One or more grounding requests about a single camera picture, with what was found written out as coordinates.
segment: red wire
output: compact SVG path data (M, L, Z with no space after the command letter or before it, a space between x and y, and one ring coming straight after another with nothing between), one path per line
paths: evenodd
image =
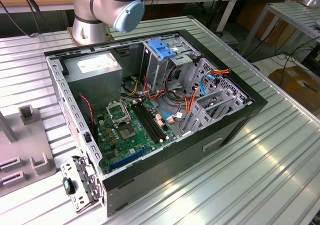
M91 121L92 121L92 135L94 134L94 114L93 114L93 112L92 112L92 107L91 107L91 104L90 104L90 102L88 101L88 99L86 99L86 97L85 96L83 96L83 95L79 95L81 98L83 98L83 100L85 100L85 102L86 102L86 104L88 105L88 107L89 107L89 110L90 110L90 116L91 116Z

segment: open computer tower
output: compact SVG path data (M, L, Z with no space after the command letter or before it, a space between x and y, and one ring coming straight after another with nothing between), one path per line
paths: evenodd
M80 213L107 216L226 145L267 103L185 30L45 53L80 156L60 167Z

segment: chip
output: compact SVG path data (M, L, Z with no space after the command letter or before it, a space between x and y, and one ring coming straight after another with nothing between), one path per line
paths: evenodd
M108 160L111 160L111 159L115 158L116 156L117 156L117 155L116 155L114 152L111 152L111 153L109 153L109 154L106 155L106 158L107 158Z

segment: blue drive bay latch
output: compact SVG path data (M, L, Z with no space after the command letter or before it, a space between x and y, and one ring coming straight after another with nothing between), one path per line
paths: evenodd
M160 39L150 40L149 44L161 59L173 58L177 55L174 51L171 51L168 45L162 42Z

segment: cardboard box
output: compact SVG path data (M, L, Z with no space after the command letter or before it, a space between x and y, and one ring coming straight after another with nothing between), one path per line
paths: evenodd
M269 79L279 85L283 69L277 69ZM315 116L320 114L320 82L300 66L285 69L281 88Z

